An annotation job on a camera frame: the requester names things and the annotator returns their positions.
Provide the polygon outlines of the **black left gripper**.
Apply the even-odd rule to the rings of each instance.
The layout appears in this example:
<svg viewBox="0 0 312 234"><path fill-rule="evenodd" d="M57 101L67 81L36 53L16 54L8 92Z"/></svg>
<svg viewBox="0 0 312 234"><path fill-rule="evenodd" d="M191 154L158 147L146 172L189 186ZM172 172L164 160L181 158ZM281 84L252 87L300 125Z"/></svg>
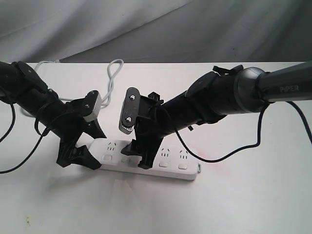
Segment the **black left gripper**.
<svg viewBox="0 0 312 234"><path fill-rule="evenodd" d="M63 103L56 100L52 104L52 131L59 138L57 164L66 167L77 164L89 169L99 169L101 163L92 156L86 145L77 147L82 132L93 139L106 138L98 119L85 122L80 114L83 98Z"/></svg>

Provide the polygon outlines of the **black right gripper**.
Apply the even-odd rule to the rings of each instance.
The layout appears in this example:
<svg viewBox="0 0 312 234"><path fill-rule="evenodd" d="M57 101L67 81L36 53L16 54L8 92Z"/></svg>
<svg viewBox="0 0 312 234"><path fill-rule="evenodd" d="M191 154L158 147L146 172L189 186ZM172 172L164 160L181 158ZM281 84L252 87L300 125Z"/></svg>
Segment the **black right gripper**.
<svg viewBox="0 0 312 234"><path fill-rule="evenodd" d="M136 138L126 145L121 153L126 156L142 156L138 167L150 169L163 141L160 136L160 124L156 119L156 109L164 103L164 100L155 92L148 96L131 92L131 101L135 107L133 121Z"/></svg>

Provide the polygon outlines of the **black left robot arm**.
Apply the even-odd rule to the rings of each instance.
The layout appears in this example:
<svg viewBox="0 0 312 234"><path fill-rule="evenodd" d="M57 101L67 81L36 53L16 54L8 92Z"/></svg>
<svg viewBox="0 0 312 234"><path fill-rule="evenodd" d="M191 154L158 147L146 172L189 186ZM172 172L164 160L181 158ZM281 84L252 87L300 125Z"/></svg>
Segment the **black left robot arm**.
<svg viewBox="0 0 312 234"><path fill-rule="evenodd" d="M82 133L94 139L106 137L98 123L102 100L97 90L90 91L84 98L64 103L28 64L1 62L0 99L10 106L19 105L33 116L37 132L38 124L42 123L46 128L38 132L40 137L53 132L60 138L58 165L77 164L92 170L101 167L87 146L76 147Z"/></svg>

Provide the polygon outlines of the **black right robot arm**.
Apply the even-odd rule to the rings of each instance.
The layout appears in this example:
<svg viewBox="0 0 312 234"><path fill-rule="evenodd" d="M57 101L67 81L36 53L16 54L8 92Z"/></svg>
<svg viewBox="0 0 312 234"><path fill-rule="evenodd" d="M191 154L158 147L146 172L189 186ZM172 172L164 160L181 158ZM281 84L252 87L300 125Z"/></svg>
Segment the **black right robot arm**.
<svg viewBox="0 0 312 234"><path fill-rule="evenodd" d="M312 98L312 63L310 61L266 72L257 67L232 69L215 66L198 78L186 91L169 101L152 92L147 96L130 87L120 113L119 129L135 133L121 153L140 156L138 166L150 169L163 139L192 125L214 124L228 115L258 113L257 131L268 106Z"/></svg>

